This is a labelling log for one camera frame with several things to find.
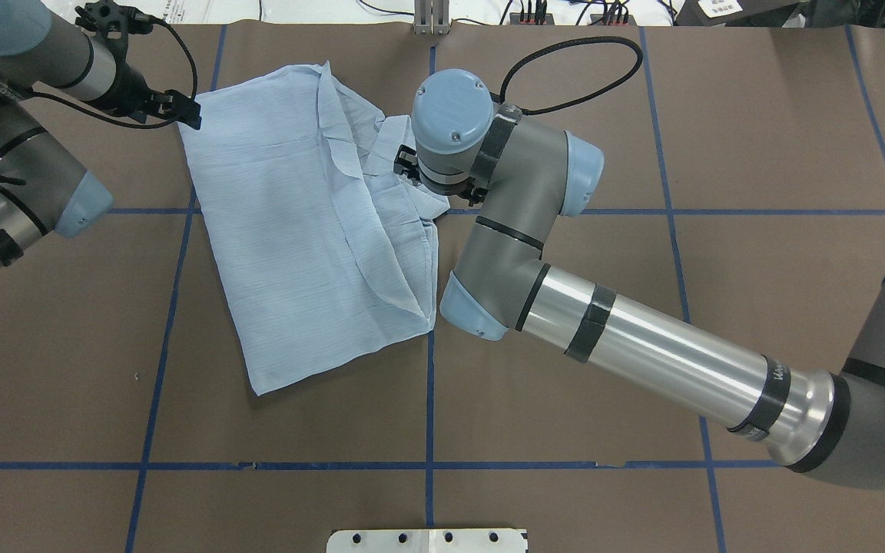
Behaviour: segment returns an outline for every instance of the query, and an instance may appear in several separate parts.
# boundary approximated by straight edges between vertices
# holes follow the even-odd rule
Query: metal plate
[[[326,553],[527,553],[528,532],[513,528],[338,531]]]

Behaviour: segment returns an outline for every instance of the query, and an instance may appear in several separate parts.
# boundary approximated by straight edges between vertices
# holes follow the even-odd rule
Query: black clamp
[[[421,183],[422,176],[419,172],[419,157],[414,148],[401,144],[398,154],[394,157],[394,174],[403,176],[413,182]]]
[[[521,116],[523,116],[521,108],[514,104],[501,104],[498,108],[491,128],[487,130],[484,141],[480,144],[480,150],[477,151],[473,167],[470,168],[470,176],[481,183],[477,185],[478,188],[489,188],[494,169],[501,160],[503,148],[507,146],[507,141],[510,140],[510,135],[520,122]]]

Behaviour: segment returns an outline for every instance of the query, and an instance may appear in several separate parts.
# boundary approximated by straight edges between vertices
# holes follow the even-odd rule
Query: metal stand
[[[449,0],[415,0],[415,34],[449,34]]]

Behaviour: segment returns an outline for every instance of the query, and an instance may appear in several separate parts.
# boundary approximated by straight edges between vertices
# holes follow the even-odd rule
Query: robotic arm
[[[112,196],[18,105],[40,81],[114,117],[148,115],[200,128],[200,105],[178,91],[152,91],[126,62],[128,36],[164,22],[112,0],[78,8],[78,25],[39,0],[0,0],[0,267],[56,230],[73,237],[108,212]]]
[[[482,202],[439,306],[453,325],[491,340],[530,333],[763,441],[794,472],[885,489],[885,280],[839,375],[791,371],[542,261],[555,217],[577,216],[597,186],[592,144],[495,108],[463,70],[425,80],[412,127],[416,149],[401,148],[396,172]]]

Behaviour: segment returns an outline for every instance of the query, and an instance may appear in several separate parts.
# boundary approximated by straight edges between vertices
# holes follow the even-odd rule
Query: label sticker
[[[698,7],[709,15],[710,18],[720,18],[723,15],[741,12],[744,9],[740,7],[737,0],[698,0]]]

